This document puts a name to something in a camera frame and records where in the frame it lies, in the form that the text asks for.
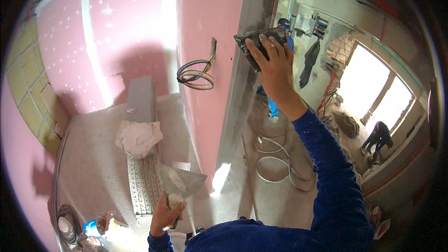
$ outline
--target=wire coil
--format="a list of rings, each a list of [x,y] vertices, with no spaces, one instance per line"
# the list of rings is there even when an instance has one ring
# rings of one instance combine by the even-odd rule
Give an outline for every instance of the wire coil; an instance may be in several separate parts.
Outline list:
[[[177,71],[177,81],[187,87],[199,91],[207,91],[213,89],[213,87],[215,86],[215,80],[207,72],[211,69],[211,64],[215,61],[215,59],[216,55],[213,55],[210,60],[198,59],[182,65],[181,68],[179,68],[179,70]],[[202,63],[206,64],[202,71],[193,69],[186,70],[190,66]],[[194,82],[199,79],[204,79],[205,81],[207,81],[207,84],[199,84]]]

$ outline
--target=right hand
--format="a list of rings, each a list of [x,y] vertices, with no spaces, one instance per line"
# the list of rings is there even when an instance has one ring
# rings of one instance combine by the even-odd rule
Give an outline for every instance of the right hand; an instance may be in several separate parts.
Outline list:
[[[184,201],[178,204],[176,208],[170,209],[168,206],[168,194],[164,191],[155,206],[149,233],[155,237],[163,236],[165,227],[174,224],[176,218],[182,220],[182,211],[186,206],[187,202]]]
[[[252,40],[247,38],[245,42],[252,57],[260,66],[261,85],[266,95],[277,104],[289,120],[300,118],[308,107],[294,91],[294,54],[288,43],[282,46],[274,37],[270,36],[267,39],[264,34],[260,34],[260,42],[269,56],[268,61]]]

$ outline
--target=plastering trowel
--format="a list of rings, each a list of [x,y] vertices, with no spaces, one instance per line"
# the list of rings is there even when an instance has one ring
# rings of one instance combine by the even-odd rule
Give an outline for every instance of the plastering trowel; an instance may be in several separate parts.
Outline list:
[[[169,165],[159,165],[158,173],[162,187],[168,194],[168,206],[171,209],[196,193],[207,178],[207,175],[172,168]],[[177,221],[178,218],[170,227],[171,230],[176,228]]]

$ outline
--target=sleeve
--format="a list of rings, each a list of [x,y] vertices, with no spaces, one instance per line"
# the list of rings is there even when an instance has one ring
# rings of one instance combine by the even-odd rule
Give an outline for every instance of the sleeve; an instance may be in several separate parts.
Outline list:
[[[312,231],[319,231],[335,250],[366,251],[373,241],[361,189],[356,184],[353,165],[333,134],[308,109],[293,121],[318,174],[318,194],[314,201]]]
[[[173,247],[168,233],[161,237],[148,236],[149,252],[173,252]]]

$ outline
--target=brick wall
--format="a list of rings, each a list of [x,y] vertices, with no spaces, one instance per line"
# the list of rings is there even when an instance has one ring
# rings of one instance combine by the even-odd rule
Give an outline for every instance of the brick wall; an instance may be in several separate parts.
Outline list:
[[[60,137],[54,132],[56,121],[40,96],[49,80],[42,64],[34,18],[17,31],[9,52],[6,74],[14,101],[26,124],[39,142],[56,155]]]

